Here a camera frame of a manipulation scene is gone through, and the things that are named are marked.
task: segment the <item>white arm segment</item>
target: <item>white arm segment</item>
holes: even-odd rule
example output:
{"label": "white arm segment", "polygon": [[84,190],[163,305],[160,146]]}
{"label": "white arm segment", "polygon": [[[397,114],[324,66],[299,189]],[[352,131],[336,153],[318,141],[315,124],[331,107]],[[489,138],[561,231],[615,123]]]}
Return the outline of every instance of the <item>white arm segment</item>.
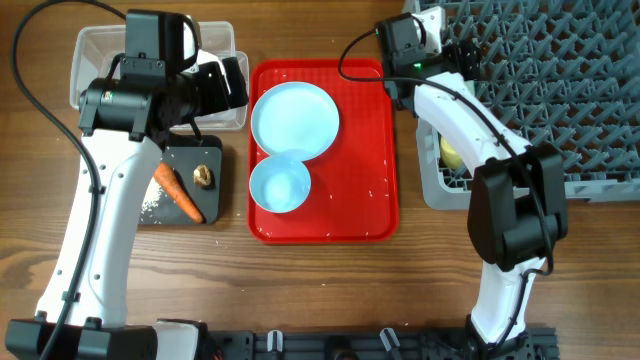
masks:
{"label": "white arm segment", "polygon": [[[546,259],[531,259],[516,265],[513,270],[504,272],[493,264],[482,263],[482,279],[480,280],[480,294],[478,302],[471,311],[471,322],[485,343],[495,343],[502,337],[513,316],[520,293],[522,277],[527,269],[540,269]],[[535,274],[529,275],[522,307],[506,340],[512,339],[525,329],[524,312],[529,301],[529,294],[533,286]]]}
{"label": "white arm segment", "polygon": [[[99,214],[75,302],[66,324],[83,326],[87,317],[102,319],[103,328],[122,327],[127,316],[127,273],[140,208],[162,152],[148,138],[129,141],[128,132],[95,130],[82,137],[93,156],[102,186]],[[84,239],[91,193],[91,179],[84,161],[80,162],[78,187],[71,208],[67,232],[44,295],[37,311],[47,313],[48,322],[56,322],[62,310],[62,293],[69,288]]]}
{"label": "white arm segment", "polygon": [[[506,137],[516,154],[525,152],[525,147],[531,145],[529,141],[504,126],[469,92],[462,75],[442,73],[428,80],[455,90],[471,101]],[[484,165],[490,158],[503,160],[511,157],[507,150],[496,145],[496,138],[482,120],[462,102],[454,100],[447,93],[428,85],[420,85],[415,90],[414,104],[419,121],[428,122],[447,139],[472,175],[476,167]]]}

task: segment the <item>white crumbs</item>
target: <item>white crumbs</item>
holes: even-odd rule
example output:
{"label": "white crumbs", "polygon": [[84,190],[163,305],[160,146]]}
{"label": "white crumbs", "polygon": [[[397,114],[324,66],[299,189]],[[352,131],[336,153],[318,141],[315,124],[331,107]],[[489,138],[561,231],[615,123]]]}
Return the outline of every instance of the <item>white crumbs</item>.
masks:
{"label": "white crumbs", "polygon": [[162,195],[163,190],[160,184],[156,182],[155,179],[151,179],[149,182],[149,187],[147,187],[147,192],[144,194],[144,201],[142,202],[142,213],[151,210],[152,208],[158,207],[158,200],[160,200],[160,195]]}

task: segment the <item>black cutting board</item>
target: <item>black cutting board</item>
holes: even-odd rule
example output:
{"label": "black cutting board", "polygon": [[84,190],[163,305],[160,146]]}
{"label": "black cutting board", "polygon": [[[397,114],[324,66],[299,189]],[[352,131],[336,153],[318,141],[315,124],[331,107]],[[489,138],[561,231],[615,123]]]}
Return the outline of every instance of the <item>black cutting board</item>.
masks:
{"label": "black cutting board", "polygon": [[[168,143],[161,161],[174,169],[182,188],[204,216],[205,224],[214,223],[218,218],[220,204],[222,175],[220,139],[213,135],[205,135],[200,143],[194,140],[193,136],[172,134]],[[211,186],[206,189],[200,188],[193,182],[193,171],[201,164],[210,169],[213,177]],[[198,225],[182,211],[161,186],[150,185],[147,193],[153,196],[147,195],[143,202],[139,225]]]}

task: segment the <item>gray dish rack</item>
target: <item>gray dish rack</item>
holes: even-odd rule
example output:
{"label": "gray dish rack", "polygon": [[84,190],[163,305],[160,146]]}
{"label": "gray dish rack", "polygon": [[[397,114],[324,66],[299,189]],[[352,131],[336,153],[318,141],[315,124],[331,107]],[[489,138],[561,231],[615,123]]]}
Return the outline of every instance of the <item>gray dish rack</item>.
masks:
{"label": "gray dish rack", "polygon": [[[404,11],[435,5],[447,13],[445,43],[481,49],[476,97],[534,145],[560,150],[568,198],[640,200],[640,0],[407,0]],[[467,209],[469,172],[440,161],[425,121],[416,136],[427,204]]]}

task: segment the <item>cable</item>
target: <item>cable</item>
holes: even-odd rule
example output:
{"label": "cable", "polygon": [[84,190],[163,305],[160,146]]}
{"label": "cable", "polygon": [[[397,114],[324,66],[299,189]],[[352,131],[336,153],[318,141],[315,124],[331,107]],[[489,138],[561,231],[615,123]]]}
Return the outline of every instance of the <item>cable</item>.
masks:
{"label": "cable", "polygon": [[524,165],[522,165],[522,163],[520,162],[520,159],[518,159],[518,155],[513,150],[513,148],[511,148],[509,143],[507,143],[506,139],[504,138],[504,135],[500,134],[500,132],[495,128],[495,126],[493,126],[493,124],[489,121],[489,119],[487,119],[484,113],[480,111],[480,109],[478,109],[467,98],[460,95],[460,93],[458,93],[457,91],[452,90],[436,82],[423,80],[423,79],[414,79],[414,78],[406,78],[406,77],[359,78],[359,77],[352,77],[352,76],[346,75],[342,71],[342,66],[344,64],[344,60],[347,54],[349,53],[349,50],[351,50],[351,48],[353,48],[362,39],[366,38],[367,36],[375,32],[376,32],[375,29],[371,29],[366,33],[358,36],[349,45],[347,45],[344,52],[340,56],[340,61],[338,62],[338,73],[340,73],[340,76],[342,76],[346,80],[356,81],[356,82],[387,82],[387,81],[413,82],[413,83],[427,85],[427,86],[436,88],[438,90],[441,90],[451,95],[454,98],[454,100],[461,101],[463,104],[465,104],[465,106],[467,106],[471,111],[473,111],[480,118],[480,120],[482,120],[482,122],[489,129],[489,131],[491,131],[491,134],[493,134],[493,136],[497,139],[498,143],[507,150],[507,152],[511,156],[512,162],[515,164],[518,171],[522,174],[522,178],[524,182],[526,183],[527,187],[529,187],[530,189],[531,198],[533,199],[533,204],[536,209],[536,213],[538,215],[538,220],[540,222],[540,229],[542,231],[542,241],[544,244],[545,257],[547,258],[547,269],[544,271],[539,269],[527,269],[520,275],[520,277],[522,278],[522,285],[520,286],[520,292],[518,294],[518,300],[516,302],[514,313],[509,319],[509,323],[507,324],[507,327],[504,333],[502,334],[502,336],[500,336],[500,340],[498,340],[498,342],[496,342],[496,344],[489,350],[489,354],[495,354],[500,349],[500,347],[504,344],[504,342],[507,340],[509,333],[511,333],[511,330],[516,324],[518,315],[520,314],[520,310],[522,309],[522,303],[524,302],[524,295],[526,293],[527,283],[529,281],[529,275],[537,274],[542,276],[549,276],[551,275],[551,273],[553,273],[553,266],[554,266],[553,249],[551,246],[551,237],[549,235],[549,228],[547,227],[547,221],[545,219],[544,210],[542,208],[542,202],[540,201],[540,195],[538,194],[538,191],[536,191],[535,185],[533,183],[533,180],[531,179],[531,176],[529,175],[529,172],[526,170]]}
{"label": "cable", "polygon": [[55,327],[53,328],[53,332],[47,341],[47,344],[42,351],[42,355],[40,356],[41,360],[46,360],[51,356],[55,343],[62,332],[62,328],[64,323],[66,322],[67,316],[71,311],[71,306],[75,300],[75,294],[78,288],[78,283],[80,282],[80,276],[82,274],[82,269],[84,268],[85,260],[87,257],[87,253],[89,252],[89,246],[91,244],[91,238],[93,237],[93,231],[95,229],[95,224],[98,216],[98,207],[99,207],[99,195],[100,195],[100,176],[98,174],[98,169],[96,168],[96,164],[91,157],[91,154],[87,151],[84,145],[73,135],[73,133],[67,128],[60,120],[58,120],[49,110],[47,110],[44,105],[42,105],[34,96],[31,94],[29,89],[26,87],[24,82],[22,81],[22,77],[20,76],[20,71],[18,70],[18,61],[17,61],[17,52],[18,52],[18,41],[20,39],[20,34],[22,30],[27,25],[29,20],[39,13],[40,11],[48,8],[49,6],[64,3],[64,2],[77,2],[83,4],[89,4],[93,6],[97,6],[99,8],[105,9],[116,16],[119,16],[122,19],[125,19],[126,16],[120,11],[106,5],[100,3],[98,1],[93,0],[51,0],[44,2],[35,8],[33,8],[27,15],[22,19],[18,28],[16,29],[15,35],[13,36],[13,42],[11,44],[11,72],[13,73],[13,77],[18,85],[18,88],[24,96],[38,109],[53,125],[55,125],[62,133],[71,141],[73,146],[78,150],[80,156],[84,160],[87,165],[87,169],[89,171],[89,176],[91,177],[91,207],[89,210],[89,221],[87,223],[87,229],[85,231],[84,240],[82,241],[82,247],[80,248],[80,253],[78,255],[78,261],[76,263],[76,267],[73,271],[73,275],[71,276],[71,281],[69,283],[69,289],[67,290],[67,297],[64,299],[64,305],[62,306],[62,310],[58,317],[58,321],[56,322]]}
{"label": "cable", "polygon": [[116,73],[116,68],[118,67],[120,60],[122,60],[123,57],[124,53],[119,53],[113,57],[113,60],[111,60],[111,66],[109,66],[109,72],[107,73],[107,77],[105,78],[107,80],[107,83],[109,83],[111,81],[111,78],[113,78],[113,75]]}

